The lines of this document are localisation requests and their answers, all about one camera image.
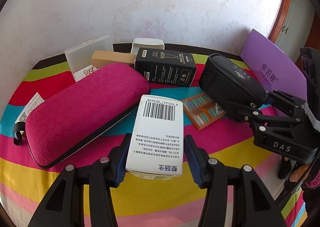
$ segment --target pink glasses case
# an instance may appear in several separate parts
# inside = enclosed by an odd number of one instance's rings
[[[148,81],[123,63],[107,65],[40,104],[13,129],[25,130],[31,154],[42,168],[66,159],[111,128],[150,93]]]

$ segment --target black cable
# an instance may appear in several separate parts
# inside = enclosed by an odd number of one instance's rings
[[[298,186],[301,186],[301,185],[302,185],[303,178],[306,176],[306,174],[307,174],[309,171],[311,171],[311,169],[312,169],[313,165],[315,164],[316,160],[319,158],[319,155],[320,155],[320,147],[317,149],[317,152],[316,152],[316,154],[315,154],[315,157],[313,158],[313,161],[312,161],[311,164],[308,166],[307,170],[303,173],[303,175],[299,178],[299,180],[293,185],[292,188],[290,188],[290,190],[287,191],[288,193],[287,193],[286,195],[284,195],[284,196],[280,199],[280,201],[278,201],[278,200],[276,199],[276,203],[277,203],[278,205],[281,204],[281,203],[283,203],[284,200],[286,200],[290,195],[292,195],[291,192],[292,192],[294,189],[296,189]]]

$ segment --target wooden block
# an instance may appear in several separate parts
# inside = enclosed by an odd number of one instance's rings
[[[115,62],[125,63],[131,67],[134,67],[134,61],[136,57],[136,55],[128,53],[96,50],[92,55],[91,62],[95,67],[103,67]]]

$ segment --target hexagon pattern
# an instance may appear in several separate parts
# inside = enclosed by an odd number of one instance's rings
[[[47,166],[148,94],[148,81],[128,65],[107,65],[47,99],[26,121],[36,162]]]

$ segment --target black product box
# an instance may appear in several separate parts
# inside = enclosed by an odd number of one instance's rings
[[[197,70],[192,54],[149,48],[139,48],[134,68],[150,83],[186,87]]]

